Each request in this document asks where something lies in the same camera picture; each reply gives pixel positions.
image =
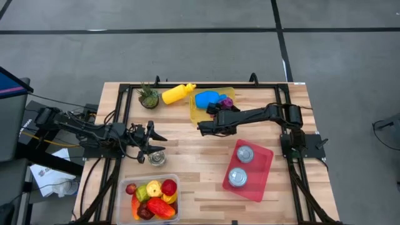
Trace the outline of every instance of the blue toy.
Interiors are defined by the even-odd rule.
[[[226,98],[226,94],[219,95],[216,91],[204,91],[194,97],[198,109],[207,109],[209,103],[215,104]]]

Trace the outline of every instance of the small plant pot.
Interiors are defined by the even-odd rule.
[[[146,104],[143,104],[143,102],[144,102],[145,100],[140,101],[140,104],[141,104],[143,107],[145,107],[146,109],[155,109],[155,108],[158,106],[158,103],[160,102],[159,96],[157,96],[156,103],[153,104],[152,106],[148,106],[148,105],[146,105]]]

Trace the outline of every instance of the yellow tray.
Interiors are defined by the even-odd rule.
[[[196,107],[195,96],[204,91],[216,91],[219,95],[226,94],[227,97],[230,97],[235,103],[235,90],[233,87],[220,87],[220,88],[210,88],[210,89],[195,89],[190,94],[190,120],[195,125],[200,121],[212,121],[212,117],[206,113],[205,109],[199,109]]]

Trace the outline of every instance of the floor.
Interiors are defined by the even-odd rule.
[[[0,7],[5,2],[10,4],[2,18],[0,13],[0,65],[17,76],[30,77],[35,93],[42,96],[98,103],[105,81],[153,81],[156,76],[169,81],[245,81],[255,72],[260,81],[290,81],[292,76],[294,82],[306,82],[319,132],[329,138],[325,150],[341,220],[398,224],[400,152],[379,143],[371,123],[400,111],[399,29],[283,32],[289,56],[286,72],[288,62],[291,69],[286,74],[275,32],[1,34],[8,30],[274,28],[270,1],[0,0]],[[283,28],[400,27],[398,0],[277,0],[277,6]],[[390,134],[379,135],[400,148]],[[73,196],[36,203],[31,223],[66,223],[73,204]]]

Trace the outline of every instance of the tin can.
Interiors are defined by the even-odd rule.
[[[241,146],[237,149],[236,156],[242,163],[250,163],[254,159],[254,152],[249,146]]]
[[[248,175],[243,169],[239,167],[231,169],[228,178],[229,178],[229,183],[235,188],[244,186],[248,181]]]
[[[154,152],[149,154],[149,162],[150,164],[152,164],[153,166],[162,166],[165,164],[167,158],[164,154],[164,151],[158,151],[158,152]]]

